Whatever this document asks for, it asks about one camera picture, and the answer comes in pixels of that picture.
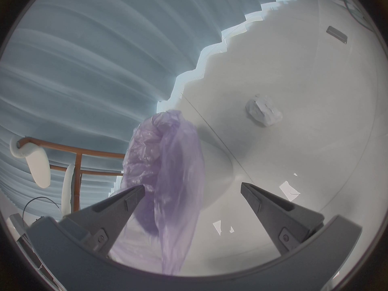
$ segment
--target thin wire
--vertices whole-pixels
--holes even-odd
[[[358,22],[361,26],[365,27],[365,28],[368,29],[369,31],[373,32],[373,30],[371,30],[371,28],[365,26],[362,22],[360,22],[360,21],[353,15],[353,13],[350,11],[350,9],[349,9],[349,7],[348,7],[348,3],[346,2],[346,0],[343,0],[343,3],[345,3],[346,9],[347,9],[348,12],[350,13],[350,15],[356,20],[356,22]]]
[[[59,206],[58,206],[52,199],[49,199],[49,198],[46,197],[46,196],[38,196],[38,197],[35,197],[35,198],[31,199],[31,200],[25,205],[25,207],[24,207],[24,209],[23,209],[23,213],[22,213],[22,221],[23,221],[23,226],[24,226],[24,227],[25,227],[25,224],[24,224],[24,212],[26,211],[26,208],[27,208],[28,204],[29,204],[30,202],[32,202],[32,201],[38,199],[38,198],[45,198],[45,199],[48,199],[48,200],[51,201],[54,205],[57,206],[57,208],[58,208],[59,211],[61,211],[61,209],[59,208]]]

